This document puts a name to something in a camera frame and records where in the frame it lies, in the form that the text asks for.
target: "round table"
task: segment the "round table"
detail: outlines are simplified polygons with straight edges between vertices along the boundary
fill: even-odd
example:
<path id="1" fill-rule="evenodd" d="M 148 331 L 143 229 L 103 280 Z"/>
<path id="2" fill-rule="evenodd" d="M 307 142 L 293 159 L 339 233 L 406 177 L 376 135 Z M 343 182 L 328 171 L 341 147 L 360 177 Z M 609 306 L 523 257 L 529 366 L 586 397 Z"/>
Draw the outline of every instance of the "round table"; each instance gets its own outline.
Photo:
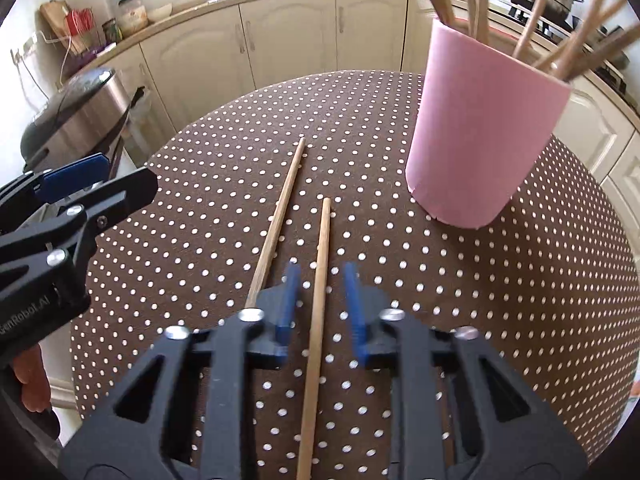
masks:
<path id="1" fill-rule="evenodd" d="M 585 167 L 552 138 L 488 227 L 431 218 L 404 180 L 421 90 L 422 77 L 409 73 L 303 77 L 220 107 L 153 156 L 156 200 L 98 239 L 87 278 L 92 306 L 73 323 L 81 415 L 167 326 L 207 328 L 242 308 L 305 136 L 267 283 L 298 262 L 302 301 L 288 364 L 255 380 L 263 477 L 296 473 L 325 196 L 334 204 L 315 479 L 379 478 L 388 463 L 390 380 L 354 360 L 341 276 L 348 261 L 364 283 L 424 323 L 480 329 L 590 460 L 597 457 L 625 406 L 640 340 L 638 276 L 618 217 Z M 194 450 L 199 438 L 196 429 Z"/>

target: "blue gripper pad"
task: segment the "blue gripper pad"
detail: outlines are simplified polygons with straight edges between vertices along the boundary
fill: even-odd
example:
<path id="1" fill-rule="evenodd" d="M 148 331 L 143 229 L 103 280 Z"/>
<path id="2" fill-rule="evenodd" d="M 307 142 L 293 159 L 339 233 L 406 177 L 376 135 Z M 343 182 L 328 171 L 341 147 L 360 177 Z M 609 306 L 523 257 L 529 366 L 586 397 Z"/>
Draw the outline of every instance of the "blue gripper pad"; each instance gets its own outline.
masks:
<path id="1" fill-rule="evenodd" d="M 96 153 L 44 174 L 36 197 L 43 203 L 54 204 L 108 177 L 109 159 L 102 153 Z"/>
<path id="2" fill-rule="evenodd" d="M 285 363 L 299 290 L 300 266 L 289 264 L 281 285 L 260 291 L 255 306 L 264 311 L 266 330 L 250 344 L 251 354 L 274 358 L 278 366 Z"/>
<path id="3" fill-rule="evenodd" d="M 353 352 L 361 364 L 366 364 L 370 357 L 368 347 L 373 336 L 372 326 L 378 322 L 380 311 L 389 308 L 390 301 L 382 290 L 360 283 L 358 269 L 353 262 L 346 263 L 343 272 Z"/>

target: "human hand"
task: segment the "human hand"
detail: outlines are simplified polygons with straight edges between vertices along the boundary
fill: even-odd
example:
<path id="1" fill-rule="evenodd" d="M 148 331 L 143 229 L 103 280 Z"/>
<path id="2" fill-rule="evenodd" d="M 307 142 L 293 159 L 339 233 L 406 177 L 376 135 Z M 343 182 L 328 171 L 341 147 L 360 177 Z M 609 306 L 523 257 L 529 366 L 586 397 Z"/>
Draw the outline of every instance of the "human hand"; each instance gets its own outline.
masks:
<path id="1" fill-rule="evenodd" d="M 42 350 L 36 345 L 18 355 L 14 374 L 22 383 L 22 403 L 30 412 L 42 413 L 50 406 L 51 386 L 42 362 Z"/>

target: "cream cabinet door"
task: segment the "cream cabinet door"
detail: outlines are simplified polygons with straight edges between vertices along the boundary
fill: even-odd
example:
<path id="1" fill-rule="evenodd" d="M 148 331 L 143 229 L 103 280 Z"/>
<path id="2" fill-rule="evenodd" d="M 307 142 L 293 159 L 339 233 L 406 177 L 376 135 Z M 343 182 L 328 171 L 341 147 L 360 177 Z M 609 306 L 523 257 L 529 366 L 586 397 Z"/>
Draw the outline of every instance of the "cream cabinet door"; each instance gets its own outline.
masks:
<path id="1" fill-rule="evenodd" d="M 335 0 L 338 70 L 400 70 L 407 0 Z"/>
<path id="2" fill-rule="evenodd" d="M 147 103 L 139 102 L 138 105 L 143 107 L 150 105 L 150 109 L 136 121 L 133 128 L 130 128 L 135 146 L 131 146 L 129 139 L 126 139 L 127 150 L 136 165 L 140 166 L 173 138 L 175 135 L 174 126 L 167 115 L 138 44 L 108 60 L 104 66 L 116 70 L 130 98 L 133 98 L 136 90 L 140 87 L 145 87 L 145 92 L 149 92 L 150 101 Z"/>
<path id="3" fill-rule="evenodd" d="M 141 46 L 176 130 L 255 90 L 238 6 L 179 23 Z"/>
<path id="4" fill-rule="evenodd" d="M 409 0 L 406 9 L 406 31 L 402 71 L 424 74 L 431 44 L 433 19 L 437 17 L 431 0 Z"/>
<path id="5" fill-rule="evenodd" d="M 640 135 L 632 136 L 609 177 L 640 220 Z"/>
<path id="6" fill-rule="evenodd" d="M 240 5 L 256 88 L 335 70 L 335 0 Z"/>
<path id="7" fill-rule="evenodd" d="M 598 182 L 613 168 L 633 132 L 633 124 L 585 77 L 574 81 L 574 91 L 554 130 Z"/>
<path id="8" fill-rule="evenodd" d="M 640 262 L 640 222 L 632 211 L 629 202 L 626 201 L 623 193 L 610 177 L 605 177 L 600 185 L 611 202 L 613 209 L 618 214 L 637 265 Z"/>

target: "wall outlet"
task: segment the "wall outlet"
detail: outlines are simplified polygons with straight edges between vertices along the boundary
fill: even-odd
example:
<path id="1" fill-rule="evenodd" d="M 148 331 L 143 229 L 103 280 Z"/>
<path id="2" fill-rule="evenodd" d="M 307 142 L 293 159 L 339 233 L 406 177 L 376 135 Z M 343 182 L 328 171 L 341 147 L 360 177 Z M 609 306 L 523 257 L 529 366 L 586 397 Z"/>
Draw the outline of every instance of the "wall outlet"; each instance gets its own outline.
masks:
<path id="1" fill-rule="evenodd" d="M 11 49 L 11 59 L 14 62 L 15 66 L 18 66 L 18 63 L 24 61 L 25 58 L 29 57 L 35 51 L 36 45 L 38 44 L 38 33 L 34 32 L 30 38 L 25 41 L 21 46 L 19 46 L 16 50 Z"/>

